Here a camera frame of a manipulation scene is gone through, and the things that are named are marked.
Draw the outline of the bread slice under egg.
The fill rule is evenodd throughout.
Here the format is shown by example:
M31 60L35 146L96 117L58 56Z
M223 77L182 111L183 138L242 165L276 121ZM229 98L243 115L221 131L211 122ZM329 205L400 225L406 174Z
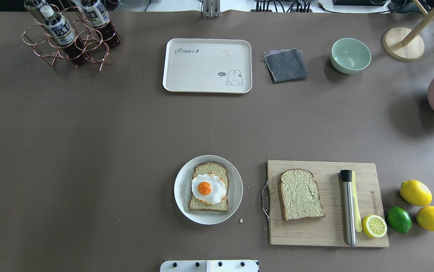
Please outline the bread slice under egg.
M215 162L204 162L194 168L191 180L191 211L228 212L229 178L227 169Z

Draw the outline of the cream rabbit tray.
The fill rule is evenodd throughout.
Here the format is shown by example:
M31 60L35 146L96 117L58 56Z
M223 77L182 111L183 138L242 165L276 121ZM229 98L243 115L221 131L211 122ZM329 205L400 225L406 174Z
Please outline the cream rabbit tray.
M170 92L245 94L252 50L245 40L174 38L167 42L162 86Z

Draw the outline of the grey folded cloth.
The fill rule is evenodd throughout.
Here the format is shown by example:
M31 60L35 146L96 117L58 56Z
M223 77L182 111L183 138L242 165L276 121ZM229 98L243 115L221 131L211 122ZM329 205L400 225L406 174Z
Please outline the grey folded cloth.
M271 50L263 59L273 83L300 80L308 76L303 53L296 48Z

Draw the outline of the aluminium frame post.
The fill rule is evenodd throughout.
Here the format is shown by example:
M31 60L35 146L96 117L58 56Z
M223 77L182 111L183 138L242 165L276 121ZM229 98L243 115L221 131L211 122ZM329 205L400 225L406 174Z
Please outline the aluminium frame post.
M202 13L205 18L217 18L221 16L220 0L202 0Z

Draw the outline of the tea bottle back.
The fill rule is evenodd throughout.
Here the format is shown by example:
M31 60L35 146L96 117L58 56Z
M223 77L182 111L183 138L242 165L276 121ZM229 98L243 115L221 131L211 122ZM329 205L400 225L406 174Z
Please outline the tea bottle back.
M103 2L101 0L82 0L81 5L87 20L99 32L100 38L110 48L118 45L120 43L119 35Z

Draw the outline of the fried egg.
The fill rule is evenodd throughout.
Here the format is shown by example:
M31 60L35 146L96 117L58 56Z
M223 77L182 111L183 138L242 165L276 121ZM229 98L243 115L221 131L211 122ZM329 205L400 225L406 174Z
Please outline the fried egg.
M214 205L227 198L227 189L221 177L213 172L197 175L191 181L193 196L200 202Z

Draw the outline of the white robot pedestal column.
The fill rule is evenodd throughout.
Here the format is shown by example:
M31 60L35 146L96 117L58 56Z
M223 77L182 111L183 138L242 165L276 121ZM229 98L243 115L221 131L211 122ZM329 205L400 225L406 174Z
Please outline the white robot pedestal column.
M161 272L259 272L258 260L167 260Z

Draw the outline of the tea bottle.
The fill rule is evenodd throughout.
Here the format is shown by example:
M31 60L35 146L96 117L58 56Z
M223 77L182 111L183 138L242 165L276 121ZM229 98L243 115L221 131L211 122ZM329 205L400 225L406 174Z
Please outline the tea bottle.
M119 35L103 2L101 0L82 0L81 5L87 20L99 32L100 38L110 48L118 45L120 43Z
M40 9L44 16L43 26L49 31L55 42L62 46L62 50L75 65L86 62L83 54L83 44L74 32L74 29L65 17L45 5Z
M38 22L43 23L44 16L41 14L41 7L47 5L46 0L24 0L25 9L32 15L32 17Z

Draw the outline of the wooden cup tree stand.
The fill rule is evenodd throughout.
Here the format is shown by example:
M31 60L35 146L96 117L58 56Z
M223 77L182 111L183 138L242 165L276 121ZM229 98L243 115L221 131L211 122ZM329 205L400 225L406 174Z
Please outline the wooden cup tree stand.
M395 59L404 62L417 60L424 54L425 45L419 33L434 20L434 7L428 12L418 0L414 0L413 2L424 14L423 19L414 29L404 27L390 29L384 34L382 39L386 52Z

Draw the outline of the yellow lemon far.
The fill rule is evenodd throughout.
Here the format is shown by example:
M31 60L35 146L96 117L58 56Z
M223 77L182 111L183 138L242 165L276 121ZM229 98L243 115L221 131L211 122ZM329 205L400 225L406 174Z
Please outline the yellow lemon far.
M405 201L416 206L427 206L432 202L431 190L418 180L402 182L400 195Z

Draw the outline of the white round plate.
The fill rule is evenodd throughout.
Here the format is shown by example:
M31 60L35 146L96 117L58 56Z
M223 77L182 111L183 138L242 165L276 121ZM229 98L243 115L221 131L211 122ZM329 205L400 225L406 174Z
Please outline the white round plate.
M215 155L191 159L177 174L174 198L181 212L199 224L218 224L238 209L243 183L236 167Z

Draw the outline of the tea bottle front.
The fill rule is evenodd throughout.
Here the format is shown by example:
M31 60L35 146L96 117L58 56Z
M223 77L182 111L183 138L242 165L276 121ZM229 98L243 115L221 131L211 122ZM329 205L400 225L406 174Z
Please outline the tea bottle front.
M55 42L62 46L62 50L75 65L86 62L83 54L83 44L74 32L74 29L65 17L45 5L40 9L44 16L43 26L49 31Z

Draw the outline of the half lemon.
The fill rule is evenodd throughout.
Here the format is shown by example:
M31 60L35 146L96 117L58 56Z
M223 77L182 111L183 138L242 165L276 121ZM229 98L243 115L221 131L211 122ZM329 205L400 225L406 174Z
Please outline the half lemon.
M387 230L385 220L378 215L369 215L362 220L362 231L370 238L381 238Z

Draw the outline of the yellow plastic knife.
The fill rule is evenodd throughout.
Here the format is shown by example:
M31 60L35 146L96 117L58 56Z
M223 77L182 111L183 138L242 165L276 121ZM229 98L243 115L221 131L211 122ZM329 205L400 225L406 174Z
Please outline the yellow plastic knife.
M356 174L355 171L351 171L352 177L352 199L353 199L353 207L354 207L354 220L355 220L355 231L362 232L362 220L360 216L359 204L357 201L357 188L356 188Z

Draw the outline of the plain bread slice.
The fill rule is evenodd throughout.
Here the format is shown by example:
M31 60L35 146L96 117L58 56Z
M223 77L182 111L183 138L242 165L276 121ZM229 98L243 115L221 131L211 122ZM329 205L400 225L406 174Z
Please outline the plain bread slice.
M288 169L279 183L282 219L285 221L326 216L315 177L306 169Z

